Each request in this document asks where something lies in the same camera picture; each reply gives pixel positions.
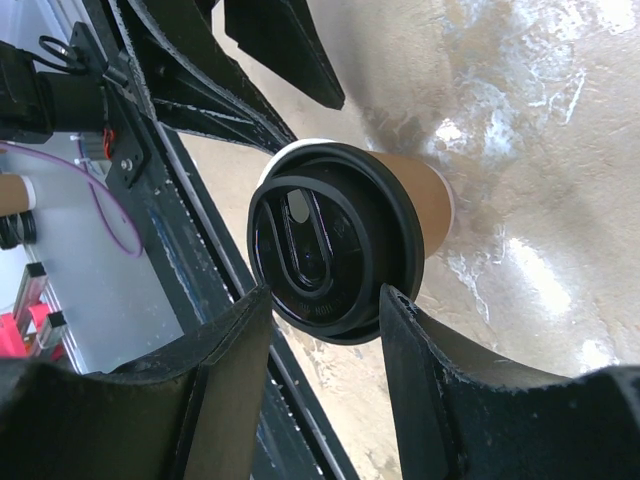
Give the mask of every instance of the concrete floor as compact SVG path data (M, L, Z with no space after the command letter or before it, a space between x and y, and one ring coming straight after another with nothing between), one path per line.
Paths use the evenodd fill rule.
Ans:
M638 6L309 4L348 96L342 112L237 51L219 8L214 31L299 137L417 156L451 182L454 229L427 260L417 303L554 373L638 363ZM244 253L249 199L267 156L185 143ZM335 347L283 329L361 477L401 478L380 342Z

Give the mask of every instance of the screw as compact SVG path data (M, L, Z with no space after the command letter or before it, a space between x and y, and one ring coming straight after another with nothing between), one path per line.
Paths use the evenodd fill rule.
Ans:
M127 171L132 170L133 162L130 159L125 158L123 161L120 162L120 168Z

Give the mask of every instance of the purple cable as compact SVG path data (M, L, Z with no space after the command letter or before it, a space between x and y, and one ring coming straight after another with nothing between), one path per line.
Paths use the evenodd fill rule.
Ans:
M116 197L113 196L113 194L109 191L109 189L107 187L105 187L102 184L102 182L100 182L98 179L96 179L93 175L91 175L88 172L86 164L83 164L83 168L79 168L79 167L76 167L75 165L73 165L72 163L69 163L69 162L67 162L67 161L65 161L65 160L63 160L61 158L55 157L53 155L49 155L48 153L39 152L38 150L33 150L31 148L21 147L21 146L18 146L18 145L13 145L13 144L10 144L10 143L5 143L5 142L0 142L0 148L3 148L4 150L7 150L9 152L15 152L15 153L18 153L18 154L21 154L21 155L28 155L28 156L33 157L33 158L38 158L40 160L44 160L45 162L53 163L53 164L58 165L60 167L73 170L78 175L84 177L84 179L89 184L89 189L91 190L91 196L93 197L93 201L94 201L94 203L96 205L96 209L98 210L98 213L100 214L100 220L102 221L102 224L104 225L104 228L106 229L107 233L109 234L109 236L111 237L113 242L118 246L118 248L120 250L122 250L126 255L128 255L130 257L138 258L140 255L142 255L142 251L143 251L142 240L140 239L140 234L138 233L138 230L136 229L135 225L133 224L133 221L131 220L131 217L129 217L129 215L127 214L125 209L122 208L122 205L120 205L120 203L118 203L118 200L116 200ZM115 233L113 233L113 230L111 229L111 226L109 225L109 222L107 221L107 218L105 217L104 211L102 210L102 207L100 206L100 201L98 200L98 195L96 193L96 189L99 190L101 193L105 194L109 198L109 200L116 206L118 212L122 216L122 219L125 221L125 223L128 223L131 226L131 230L134 233L135 241L136 241L135 250L133 252L128 250L122 244L122 242L118 239L118 237L116 237Z

